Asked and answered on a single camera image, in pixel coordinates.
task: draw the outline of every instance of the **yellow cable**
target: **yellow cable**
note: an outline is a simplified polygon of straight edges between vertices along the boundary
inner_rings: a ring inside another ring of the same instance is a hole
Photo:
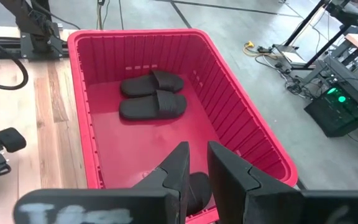
[[[244,44],[244,48],[242,48],[242,51],[244,54],[250,56],[250,57],[256,57],[256,56],[260,56],[260,55],[265,55],[265,56],[269,56],[272,59],[278,59],[279,55],[275,55],[275,54],[269,54],[269,53],[255,53],[255,52],[251,52],[249,50],[249,48],[253,48],[255,45],[251,42],[248,41],[248,43]]]

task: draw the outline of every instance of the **bin floor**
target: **bin floor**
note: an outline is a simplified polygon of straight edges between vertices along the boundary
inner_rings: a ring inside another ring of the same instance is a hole
[[[185,114],[161,121],[125,121],[119,117],[120,82],[88,87],[88,101],[103,182],[107,189],[132,187],[159,165],[181,141],[190,144],[190,172],[208,173],[208,141],[219,141],[190,81],[178,94]]]

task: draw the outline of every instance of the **slide sandal strap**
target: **slide sandal strap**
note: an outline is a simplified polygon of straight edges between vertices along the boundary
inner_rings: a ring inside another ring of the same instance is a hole
[[[174,89],[175,84],[172,79],[172,74],[156,70],[153,70],[152,73],[158,82],[158,87],[161,90],[172,91]]]
[[[156,93],[158,100],[158,113],[161,116],[170,116],[175,114],[178,108],[175,94],[163,90],[156,90]]]

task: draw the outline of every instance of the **black slide sandal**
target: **black slide sandal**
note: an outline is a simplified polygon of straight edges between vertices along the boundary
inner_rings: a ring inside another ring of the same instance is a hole
[[[189,193],[186,216],[195,215],[202,211],[212,197],[209,177],[203,172],[196,172],[189,176]]]
[[[156,94],[152,96],[122,101],[119,105],[119,114],[122,118],[133,121],[172,119],[182,115],[186,107],[185,96],[156,90]]]
[[[130,78],[121,82],[121,92],[128,98],[136,98],[154,94],[156,90],[176,93],[185,82],[179,76],[168,72],[152,70],[151,75]]]

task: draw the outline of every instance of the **gray floor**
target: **gray floor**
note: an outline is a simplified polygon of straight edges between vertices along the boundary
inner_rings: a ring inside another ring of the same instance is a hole
[[[286,40],[316,4],[313,0],[111,0],[107,29],[194,27],[206,31],[298,167],[309,189],[358,189],[358,143],[327,138],[303,111],[308,102],[284,89],[280,75],[242,53],[248,40],[269,46]],[[52,12],[83,29],[96,27],[96,1],[50,0]],[[0,26],[14,26],[0,5]],[[312,57],[338,30],[340,23],[324,15],[296,45]],[[352,133],[358,138],[358,130]]]

